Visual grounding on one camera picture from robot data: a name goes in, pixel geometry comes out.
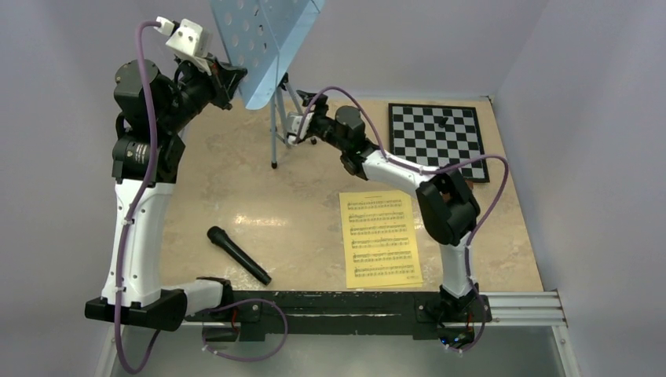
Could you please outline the light blue music stand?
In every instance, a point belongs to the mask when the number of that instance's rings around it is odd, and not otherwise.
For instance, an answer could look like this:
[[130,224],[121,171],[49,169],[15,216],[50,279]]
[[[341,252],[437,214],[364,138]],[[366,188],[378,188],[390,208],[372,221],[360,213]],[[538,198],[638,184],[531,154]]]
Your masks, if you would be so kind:
[[277,143],[288,145],[283,92],[297,101],[288,70],[324,5],[306,0],[210,2],[229,63],[247,70],[239,86],[245,108],[269,108],[273,169],[278,166]]

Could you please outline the yellow sheet music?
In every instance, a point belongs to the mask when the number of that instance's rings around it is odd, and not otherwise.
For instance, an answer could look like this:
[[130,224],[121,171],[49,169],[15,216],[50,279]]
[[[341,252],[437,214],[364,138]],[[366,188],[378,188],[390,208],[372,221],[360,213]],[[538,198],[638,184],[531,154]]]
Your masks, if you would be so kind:
[[342,224],[342,239],[347,288],[422,287],[415,222],[359,232]]
[[414,225],[412,198],[403,192],[343,192],[339,194],[342,224],[360,229]]

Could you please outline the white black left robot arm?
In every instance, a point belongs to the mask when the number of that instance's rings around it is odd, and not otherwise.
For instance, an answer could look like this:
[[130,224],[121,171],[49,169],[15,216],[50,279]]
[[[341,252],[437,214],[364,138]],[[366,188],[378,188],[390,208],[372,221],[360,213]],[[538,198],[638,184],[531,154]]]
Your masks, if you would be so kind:
[[159,276],[163,226],[185,151],[180,133],[208,105],[229,110],[247,75],[214,56],[205,61],[207,70],[178,59],[173,76],[150,60],[132,60],[115,73],[115,239],[102,292],[85,305],[91,320],[175,331],[202,311],[216,321],[233,314],[226,279],[200,277],[167,287]]

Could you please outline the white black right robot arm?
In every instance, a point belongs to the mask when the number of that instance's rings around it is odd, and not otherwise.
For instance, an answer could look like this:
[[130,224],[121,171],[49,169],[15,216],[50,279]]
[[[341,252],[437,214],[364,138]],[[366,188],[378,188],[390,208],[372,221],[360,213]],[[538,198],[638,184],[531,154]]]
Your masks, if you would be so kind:
[[489,304],[479,292],[471,263],[481,208],[460,169],[453,165],[425,167],[398,158],[368,138],[364,113],[357,106],[342,106],[330,117],[324,91],[299,90],[297,95],[304,112],[297,128],[289,133],[293,142],[316,137],[340,151],[341,164],[350,175],[389,185],[416,199],[425,230],[437,242],[445,269],[440,311],[458,320],[477,309],[475,320],[489,320]]

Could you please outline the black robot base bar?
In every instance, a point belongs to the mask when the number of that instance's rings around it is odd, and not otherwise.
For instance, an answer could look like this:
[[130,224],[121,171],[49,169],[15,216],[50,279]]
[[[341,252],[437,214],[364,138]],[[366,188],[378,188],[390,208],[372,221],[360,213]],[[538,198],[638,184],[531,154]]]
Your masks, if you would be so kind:
[[460,303],[439,291],[234,291],[218,311],[192,322],[233,324],[240,341],[268,334],[408,335],[414,340],[454,339],[492,321],[487,296]]

